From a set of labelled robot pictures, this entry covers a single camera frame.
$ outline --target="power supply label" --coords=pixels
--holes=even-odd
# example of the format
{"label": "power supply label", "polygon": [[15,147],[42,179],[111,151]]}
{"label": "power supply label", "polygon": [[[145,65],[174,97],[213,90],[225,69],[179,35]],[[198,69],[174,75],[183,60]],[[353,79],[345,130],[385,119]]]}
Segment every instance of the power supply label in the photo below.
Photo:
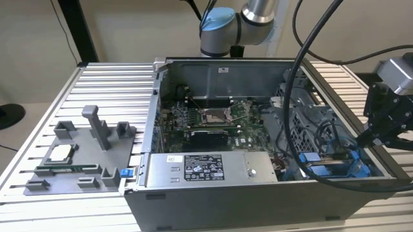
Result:
{"label": "power supply label", "polygon": [[186,181],[225,180],[225,165],[221,155],[185,156]]}

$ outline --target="aluminum extrusion table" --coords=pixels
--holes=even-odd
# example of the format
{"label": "aluminum extrusion table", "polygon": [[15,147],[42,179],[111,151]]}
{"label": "aluminum extrusion table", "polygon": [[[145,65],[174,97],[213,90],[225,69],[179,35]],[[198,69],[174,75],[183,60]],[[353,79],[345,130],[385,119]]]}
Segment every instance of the aluminum extrusion table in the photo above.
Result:
{"label": "aluminum extrusion table", "polygon": [[[366,122],[362,110],[368,87],[364,82],[345,66],[312,63],[361,122]],[[76,69],[0,177],[0,231],[140,231],[119,192],[24,196],[23,191],[34,175],[28,170],[40,164],[55,139],[56,123],[71,120],[76,127],[88,126],[87,119],[82,117],[82,108],[87,104],[99,106],[99,117],[110,126],[118,121],[128,121],[138,128],[130,166],[139,164],[151,86],[153,64],[90,63]],[[388,151],[413,176],[413,152]],[[127,186],[131,182],[122,179],[120,185]],[[370,202],[346,221],[223,231],[401,232],[412,231],[412,228],[413,191]]]}

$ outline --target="white wall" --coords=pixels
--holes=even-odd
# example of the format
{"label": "white wall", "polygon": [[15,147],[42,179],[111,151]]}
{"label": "white wall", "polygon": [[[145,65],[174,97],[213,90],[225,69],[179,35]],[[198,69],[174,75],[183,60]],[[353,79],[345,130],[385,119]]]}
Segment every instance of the white wall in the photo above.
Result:
{"label": "white wall", "polygon": [[75,61],[48,0],[0,1],[0,96],[51,102]]}
{"label": "white wall", "polygon": [[[207,0],[197,0],[203,11]],[[217,6],[241,9],[245,0],[219,0]],[[83,0],[99,58],[111,62],[151,62],[155,57],[199,56],[199,21],[179,0]],[[266,47],[247,47],[262,57]]]}
{"label": "white wall", "polygon": [[[198,56],[198,19],[179,0],[82,0],[100,61],[151,62],[162,56]],[[197,0],[203,9],[207,0]],[[241,9],[246,0],[219,0]],[[277,55],[293,57],[292,0]],[[332,0],[306,0],[298,17],[305,38]],[[412,0],[346,0],[312,47],[330,59],[350,59],[413,41]],[[51,102],[75,62],[48,0],[0,0],[0,99]],[[246,48],[246,56],[265,56],[265,46]],[[385,58],[402,52],[382,55]],[[352,66],[369,72],[380,58]]]}

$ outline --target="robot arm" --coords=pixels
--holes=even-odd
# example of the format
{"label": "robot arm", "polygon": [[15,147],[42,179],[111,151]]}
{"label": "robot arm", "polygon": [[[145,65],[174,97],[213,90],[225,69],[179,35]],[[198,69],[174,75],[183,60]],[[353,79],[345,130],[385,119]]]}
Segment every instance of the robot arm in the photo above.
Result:
{"label": "robot arm", "polygon": [[357,144],[412,151],[413,141],[398,136],[413,130],[413,53],[381,62],[376,73],[384,82],[369,89],[364,110],[369,120]]}
{"label": "robot arm", "polygon": [[214,8],[202,26],[203,56],[223,57],[231,46],[261,44],[271,34],[274,4],[275,0],[250,0],[241,13],[231,8]]}

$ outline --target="green circuit board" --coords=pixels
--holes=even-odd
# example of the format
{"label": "green circuit board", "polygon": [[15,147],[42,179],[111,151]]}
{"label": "green circuit board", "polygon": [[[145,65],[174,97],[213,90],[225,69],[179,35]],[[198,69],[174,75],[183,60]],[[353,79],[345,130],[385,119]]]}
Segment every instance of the green circuit board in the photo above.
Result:
{"label": "green circuit board", "polygon": [[166,152],[190,152],[191,132],[226,131],[226,147],[221,151],[247,150],[274,153],[258,106],[253,101],[234,101],[227,108],[173,108],[165,116]]}

